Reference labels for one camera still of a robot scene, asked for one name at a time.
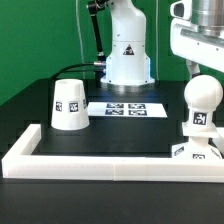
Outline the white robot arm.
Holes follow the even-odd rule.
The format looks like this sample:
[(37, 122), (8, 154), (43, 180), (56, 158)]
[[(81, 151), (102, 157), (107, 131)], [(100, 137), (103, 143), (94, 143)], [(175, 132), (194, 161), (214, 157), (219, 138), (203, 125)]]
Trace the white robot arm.
[[(112, 52), (101, 83), (117, 89), (154, 83), (145, 52), (146, 16), (132, 0), (109, 0)], [(179, 0), (170, 6), (170, 47), (194, 76), (202, 65), (224, 72), (224, 0)]]

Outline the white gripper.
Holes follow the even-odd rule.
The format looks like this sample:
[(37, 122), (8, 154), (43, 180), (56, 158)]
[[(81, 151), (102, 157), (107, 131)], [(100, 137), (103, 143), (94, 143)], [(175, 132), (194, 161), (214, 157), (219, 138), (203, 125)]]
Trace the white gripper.
[(198, 64), (224, 73), (224, 29), (218, 37), (203, 35), (190, 21), (174, 18), (170, 27), (172, 52), (187, 59), (190, 78), (201, 74)]

